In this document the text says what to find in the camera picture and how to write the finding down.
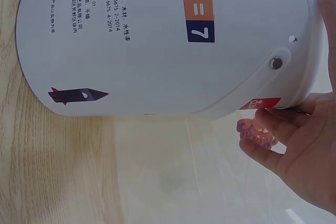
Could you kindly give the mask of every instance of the wooden table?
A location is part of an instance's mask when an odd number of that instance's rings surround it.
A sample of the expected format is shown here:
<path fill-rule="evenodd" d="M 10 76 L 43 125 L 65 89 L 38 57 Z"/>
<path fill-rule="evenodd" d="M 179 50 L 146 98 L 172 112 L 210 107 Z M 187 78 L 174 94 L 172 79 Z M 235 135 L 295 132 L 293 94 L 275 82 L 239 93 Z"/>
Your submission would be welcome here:
<path fill-rule="evenodd" d="M 213 123 L 50 112 L 18 62 L 18 3 L 0 0 L 0 223 L 290 223 L 272 209 L 293 202 L 332 218 L 239 150 L 239 112 Z"/>

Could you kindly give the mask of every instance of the red label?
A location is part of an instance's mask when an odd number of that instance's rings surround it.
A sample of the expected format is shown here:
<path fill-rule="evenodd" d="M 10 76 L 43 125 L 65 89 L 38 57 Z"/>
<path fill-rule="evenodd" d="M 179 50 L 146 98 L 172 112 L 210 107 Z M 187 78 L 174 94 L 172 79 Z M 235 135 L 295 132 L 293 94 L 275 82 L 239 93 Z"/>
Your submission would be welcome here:
<path fill-rule="evenodd" d="M 267 109 L 273 108 L 280 102 L 281 98 L 263 98 L 249 101 L 241 110 Z"/>

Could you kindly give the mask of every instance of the printed label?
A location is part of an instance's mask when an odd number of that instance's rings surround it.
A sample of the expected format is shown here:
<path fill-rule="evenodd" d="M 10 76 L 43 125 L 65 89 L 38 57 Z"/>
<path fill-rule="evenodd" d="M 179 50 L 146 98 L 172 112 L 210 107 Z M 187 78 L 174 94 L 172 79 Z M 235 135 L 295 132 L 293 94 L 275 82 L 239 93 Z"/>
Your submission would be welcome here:
<path fill-rule="evenodd" d="M 281 98 L 263 98 L 249 101 L 241 110 L 266 109 L 276 106 Z"/>
<path fill-rule="evenodd" d="M 183 0 L 188 42 L 215 42 L 213 0 Z"/>

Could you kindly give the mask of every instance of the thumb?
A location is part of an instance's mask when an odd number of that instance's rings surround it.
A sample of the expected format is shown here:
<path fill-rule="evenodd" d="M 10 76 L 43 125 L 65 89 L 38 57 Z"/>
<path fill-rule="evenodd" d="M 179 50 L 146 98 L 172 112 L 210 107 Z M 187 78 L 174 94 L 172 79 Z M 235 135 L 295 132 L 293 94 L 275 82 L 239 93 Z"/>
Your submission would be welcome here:
<path fill-rule="evenodd" d="M 328 33 L 329 77 L 336 91 L 336 0 L 319 0 L 323 20 Z"/>

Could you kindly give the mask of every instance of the purple rocket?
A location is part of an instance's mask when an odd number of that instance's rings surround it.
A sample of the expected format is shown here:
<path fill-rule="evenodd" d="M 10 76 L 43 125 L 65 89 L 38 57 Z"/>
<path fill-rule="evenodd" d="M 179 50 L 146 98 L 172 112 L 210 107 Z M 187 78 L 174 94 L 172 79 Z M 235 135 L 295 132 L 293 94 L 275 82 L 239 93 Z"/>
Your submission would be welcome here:
<path fill-rule="evenodd" d="M 57 103 L 63 103 L 67 105 L 68 102 L 89 102 L 97 101 L 105 96 L 108 93 L 101 92 L 93 89 L 71 89 L 71 90 L 57 90 L 51 88 L 53 91 L 48 94 L 50 97 Z"/>

